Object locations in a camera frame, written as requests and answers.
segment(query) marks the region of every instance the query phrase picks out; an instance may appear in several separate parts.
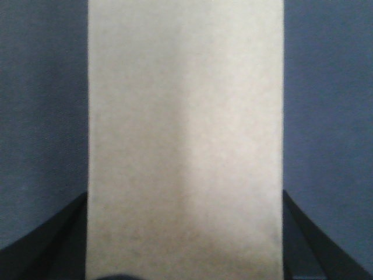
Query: paper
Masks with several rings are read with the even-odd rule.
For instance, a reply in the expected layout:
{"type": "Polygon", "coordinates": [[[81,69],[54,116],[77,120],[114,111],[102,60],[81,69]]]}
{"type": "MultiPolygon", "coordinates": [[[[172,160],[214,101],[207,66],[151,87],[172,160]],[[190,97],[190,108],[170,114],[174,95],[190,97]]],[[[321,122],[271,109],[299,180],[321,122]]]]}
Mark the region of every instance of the paper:
{"type": "Polygon", "coordinates": [[[88,279],[282,279],[282,64],[282,1],[90,0],[88,279]]]}

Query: blue fabric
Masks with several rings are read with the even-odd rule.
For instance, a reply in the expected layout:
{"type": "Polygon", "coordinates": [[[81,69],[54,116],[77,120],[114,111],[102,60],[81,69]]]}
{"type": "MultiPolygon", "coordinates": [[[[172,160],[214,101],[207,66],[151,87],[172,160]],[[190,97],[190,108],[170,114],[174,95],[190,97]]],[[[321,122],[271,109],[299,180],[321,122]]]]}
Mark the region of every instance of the blue fabric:
{"type": "Polygon", "coordinates": [[[0,249],[87,182],[87,3],[0,1],[0,249]]]}
{"type": "Polygon", "coordinates": [[[373,2],[287,0],[284,186],[373,273],[373,2]]]}

